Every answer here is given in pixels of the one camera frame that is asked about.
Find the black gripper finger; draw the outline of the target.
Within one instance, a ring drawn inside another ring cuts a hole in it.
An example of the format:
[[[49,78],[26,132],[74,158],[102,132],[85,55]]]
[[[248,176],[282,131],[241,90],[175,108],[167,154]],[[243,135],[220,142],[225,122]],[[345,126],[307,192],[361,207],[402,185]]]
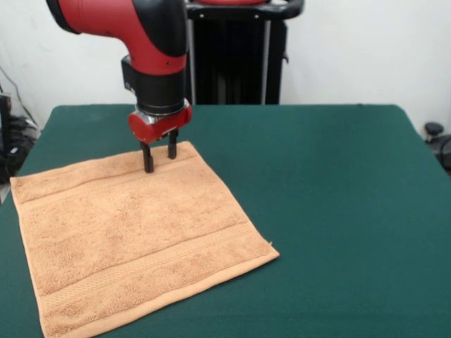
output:
[[[144,171],[146,173],[154,172],[154,160],[149,145],[144,142],[140,142],[140,148],[143,154]]]
[[[175,159],[177,157],[177,141],[179,129],[175,128],[168,133],[168,157]]]

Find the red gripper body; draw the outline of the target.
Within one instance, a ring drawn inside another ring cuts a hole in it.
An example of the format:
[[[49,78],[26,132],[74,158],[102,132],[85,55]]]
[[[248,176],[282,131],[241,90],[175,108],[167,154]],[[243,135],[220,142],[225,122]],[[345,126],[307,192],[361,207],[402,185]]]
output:
[[[151,144],[169,132],[184,127],[191,118],[192,109],[188,104],[181,111],[170,115],[151,116],[141,111],[134,111],[128,116],[128,124],[136,139],[145,144]]]

